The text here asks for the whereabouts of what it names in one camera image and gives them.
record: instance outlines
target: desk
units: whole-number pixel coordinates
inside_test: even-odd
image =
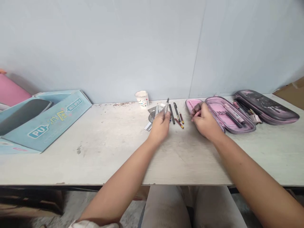
[[[266,96],[298,113],[300,120],[259,124],[252,133],[227,135],[281,185],[304,186],[304,111]],[[170,101],[176,102],[185,128],[170,124],[143,184],[233,184],[213,145],[191,122],[185,100]],[[161,102],[152,101],[150,107]],[[0,185],[102,185],[148,137],[148,114],[135,102],[94,104],[42,154],[1,155]]]

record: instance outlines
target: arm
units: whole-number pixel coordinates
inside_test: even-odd
[[[170,112],[154,119],[148,139],[104,184],[78,222],[88,220],[99,226],[118,223],[145,177],[150,161],[169,131]]]
[[[264,227],[304,227],[304,208],[249,157],[217,125],[208,106],[201,109],[201,117],[193,117],[199,132],[216,147],[223,166],[237,189]]]

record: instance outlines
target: sleeve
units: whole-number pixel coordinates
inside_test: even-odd
[[[121,224],[117,224],[117,223],[112,223],[106,226],[98,226],[96,223],[94,222],[90,222],[90,221],[80,221],[80,222],[73,222],[69,228],[122,228]]]

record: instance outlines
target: pants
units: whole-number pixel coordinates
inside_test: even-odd
[[[194,187],[194,228],[247,227],[226,186]],[[191,228],[180,187],[150,187],[142,228]]]

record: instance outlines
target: paper cup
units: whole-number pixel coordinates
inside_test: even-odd
[[[149,97],[147,91],[138,91],[137,93],[135,93],[135,97],[141,108],[145,109],[149,106]]]

